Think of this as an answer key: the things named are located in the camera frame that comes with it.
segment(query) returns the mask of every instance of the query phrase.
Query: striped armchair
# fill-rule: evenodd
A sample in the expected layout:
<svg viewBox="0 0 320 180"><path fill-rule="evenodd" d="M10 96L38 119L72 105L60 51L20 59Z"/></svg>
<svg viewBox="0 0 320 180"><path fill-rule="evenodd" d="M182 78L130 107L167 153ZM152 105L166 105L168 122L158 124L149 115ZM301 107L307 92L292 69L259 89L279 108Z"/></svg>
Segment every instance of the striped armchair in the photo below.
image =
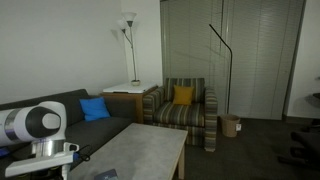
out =
<svg viewBox="0 0 320 180"><path fill-rule="evenodd" d="M194 87L192 104L175 105L174 85ZM188 131L187 144L214 151L217 130L217 99L212 87L204 87L204 78L167 78L143 98L144 123Z"/></svg>

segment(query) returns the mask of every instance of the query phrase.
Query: gray table top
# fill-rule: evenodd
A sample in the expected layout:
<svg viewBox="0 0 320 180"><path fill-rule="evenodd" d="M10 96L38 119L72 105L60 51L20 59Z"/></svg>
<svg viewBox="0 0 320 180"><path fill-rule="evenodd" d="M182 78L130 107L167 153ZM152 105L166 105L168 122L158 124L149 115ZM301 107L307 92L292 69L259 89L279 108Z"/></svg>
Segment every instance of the gray table top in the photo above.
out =
<svg viewBox="0 0 320 180"><path fill-rule="evenodd" d="M110 169L119 180L172 179L186 137L187 131L133 123L72 170L71 179L94 179Z"/></svg>

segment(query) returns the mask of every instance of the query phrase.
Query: gray carpet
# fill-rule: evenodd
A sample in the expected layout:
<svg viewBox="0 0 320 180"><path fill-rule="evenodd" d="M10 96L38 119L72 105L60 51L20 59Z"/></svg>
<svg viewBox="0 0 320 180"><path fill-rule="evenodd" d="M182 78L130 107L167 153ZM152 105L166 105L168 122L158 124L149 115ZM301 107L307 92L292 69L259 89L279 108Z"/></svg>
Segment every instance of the gray carpet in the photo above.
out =
<svg viewBox="0 0 320 180"><path fill-rule="evenodd" d="M214 153L186 146L185 179L320 179L320 171L277 161L278 155L290 156L290 146L299 145L290 139L290 132L302 125L255 119L242 119L241 124L235 138L222 135L219 125Z"/></svg>

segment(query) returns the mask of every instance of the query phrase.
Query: blue pillow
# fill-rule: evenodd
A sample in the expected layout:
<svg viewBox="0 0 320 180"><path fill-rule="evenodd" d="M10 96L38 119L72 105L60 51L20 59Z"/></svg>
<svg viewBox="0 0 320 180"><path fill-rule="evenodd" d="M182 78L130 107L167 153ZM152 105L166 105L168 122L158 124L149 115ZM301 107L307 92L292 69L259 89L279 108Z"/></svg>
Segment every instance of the blue pillow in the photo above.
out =
<svg viewBox="0 0 320 180"><path fill-rule="evenodd" d="M82 111L84 112L84 119L86 121L93 121L101 118L110 117L110 113L104 104L103 97L93 99L80 99Z"/></svg>

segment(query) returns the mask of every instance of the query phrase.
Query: white wall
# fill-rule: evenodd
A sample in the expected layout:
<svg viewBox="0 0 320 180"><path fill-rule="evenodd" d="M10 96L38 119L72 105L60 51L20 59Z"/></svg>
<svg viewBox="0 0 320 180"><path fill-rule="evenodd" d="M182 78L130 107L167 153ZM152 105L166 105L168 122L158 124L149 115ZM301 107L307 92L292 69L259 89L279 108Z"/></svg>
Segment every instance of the white wall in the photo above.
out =
<svg viewBox="0 0 320 180"><path fill-rule="evenodd" d="M319 118L320 100L320 1L307 0L291 91L284 114L289 117Z"/></svg>
<svg viewBox="0 0 320 180"><path fill-rule="evenodd" d="M135 12L133 40L137 78L162 85L160 0L121 0L123 12ZM131 48L126 46L129 79L134 79Z"/></svg>
<svg viewBox="0 0 320 180"><path fill-rule="evenodd" d="M118 0L1 0L0 103L127 82L120 13Z"/></svg>

